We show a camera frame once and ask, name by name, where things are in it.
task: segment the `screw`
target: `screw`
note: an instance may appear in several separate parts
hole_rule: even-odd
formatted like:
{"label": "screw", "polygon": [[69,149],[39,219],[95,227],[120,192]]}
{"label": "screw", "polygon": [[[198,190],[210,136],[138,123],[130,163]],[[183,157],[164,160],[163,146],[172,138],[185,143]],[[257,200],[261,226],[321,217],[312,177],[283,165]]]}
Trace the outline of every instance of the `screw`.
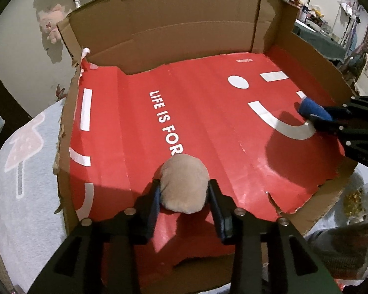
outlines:
{"label": "screw", "polygon": [[92,224],[92,221],[90,218],[84,218],[82,221],[81,221],[81,225],[83,227],[89,227],[90,225]]}
{"label": "screw", "polygon": [[278,219],[278,223],[280,225],[283,225],[284,227],[286,227],[287,225],[289,225],[289,220],[287,218],[279,218]]}
{"label": "screw", "polygon": [[236,208],[234,209],[234,213],[235,215],[242,217],[243,215],[245,215],[245,210],[243,208]]}
{"label": "screw", "polygon": [[126,208],[124,210],[124,214],[126,216],[133,216],[136,213],[136,209],[135,208]]}

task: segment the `white stripe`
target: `white stripe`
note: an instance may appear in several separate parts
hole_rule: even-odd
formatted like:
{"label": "white stripe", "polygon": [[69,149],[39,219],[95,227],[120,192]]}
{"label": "white stripe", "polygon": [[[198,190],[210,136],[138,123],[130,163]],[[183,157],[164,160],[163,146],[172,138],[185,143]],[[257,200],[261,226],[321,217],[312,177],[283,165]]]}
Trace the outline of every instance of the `white stripe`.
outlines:
{"label": "white stripe", "polygon": [[262,73],[262,74],[260,74],[260,76],[262,76],[263,79],[266,82],[274,82],[274,81],[279,81],[281,79],[287,79],[287,78],[289,78],[282,71],[279,71],[279,72],[270,72],[270,73]]}
{"label": "white stripe", "polygon": [[80,114],[81,130],[90,131],[90,110],[91,110],[92,89],[85,88],[83,90],[82,109]]}
{"label": "white stripe", "polygon": [[85,200],[83,201],[83,204],[79,208],[79,210],[77,210],[79,221],[89,216],[93,200],[94,200],[94,185],[85,183]]}
{"label": "white stripe", "polygon": [[305,140],[311,137],[315,133],[315,128],[305,122],[301,126],[292,126],[281,122],[278,118],[275,118],[267,109],[265,109],[262,104],[258,101],[253,101],[248,103],[248,105],[253,109],[253,111],[258,114],[258,116],[269,126],[292,139]]}
{"label": "white stripe", "polygon": [[304,99],[306,97],[306,95],[304,94],[304,92],[302,90],[299,90],[297,92],[297,95],[299,95],[301,99]]}
{"label": "white stripe", "polygon": [[91,160],[89,156],[83,156],[81,154],[78,154],[75,150],[73,150],[71,147],[69,147],[69,156],[73,161],[76,163],[90,167],[91,166]]}

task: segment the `cardboard box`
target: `cardboard box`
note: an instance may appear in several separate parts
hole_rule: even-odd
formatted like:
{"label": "cardboard box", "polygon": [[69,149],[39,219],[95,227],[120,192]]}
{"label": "cardboard box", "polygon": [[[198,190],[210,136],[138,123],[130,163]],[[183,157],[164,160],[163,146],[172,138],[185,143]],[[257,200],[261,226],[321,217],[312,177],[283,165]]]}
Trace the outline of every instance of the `cardboard box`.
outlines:
{"label": "cardboard box", "polygon": [[[60,158],[56,160],[67,230],[78,223],[69,189],[69,143],[84,47],[92,50],[89,62],[135,74],[206,56],[265,53],[277,45],[341,105],[349,100],[351,90],[329,61],[292,33],[297,12],[284,0],[95,0],[60,22],[63,41],[78,67],[63,109]],[[325,182],[301,209],[289,215],[300,232],[308,231],[335,204],[355,166],[345,158],[340,175]],[[185,262],[142,291],[191,293],[218,287],[230,281],[232,260],[227,256]]]}

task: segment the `red mat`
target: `red mat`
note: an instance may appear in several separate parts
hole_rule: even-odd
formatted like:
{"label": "red mat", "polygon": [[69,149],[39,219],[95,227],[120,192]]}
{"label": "red mat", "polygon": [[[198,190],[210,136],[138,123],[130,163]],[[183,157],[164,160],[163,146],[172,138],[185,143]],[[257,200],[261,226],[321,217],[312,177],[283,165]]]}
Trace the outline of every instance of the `red mat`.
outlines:
{"label": "red mat", "polygon": [[[79,218],[104,220],[133,206],[180,152],[201,159],[222,192],[258,218],[277,218],[266,191],[285,212],[303,206],[335,177],[342,155],[335,138],[304,124],[295,103],[302,90],[321,105],[333,102],[286,52],[274,47],[268,56],[212,56],[130,76],[83,60],[70,164]],[[163,210],[152,242],[136,248],[140,281],[188,257],[232,252],[208,208],[189,216]]]}

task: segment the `beige round object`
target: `beige round object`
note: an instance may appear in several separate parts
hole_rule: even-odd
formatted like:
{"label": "beige round object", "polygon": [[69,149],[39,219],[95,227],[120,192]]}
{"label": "beige round object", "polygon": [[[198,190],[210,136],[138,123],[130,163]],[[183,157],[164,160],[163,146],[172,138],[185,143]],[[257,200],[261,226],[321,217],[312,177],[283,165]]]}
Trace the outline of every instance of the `beige round object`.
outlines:
{"label": "beige round object", "polygon": [[206,203],[209,174],[195,157],[176,154],[161,168],[161,204],[168,210],[191,214]]}

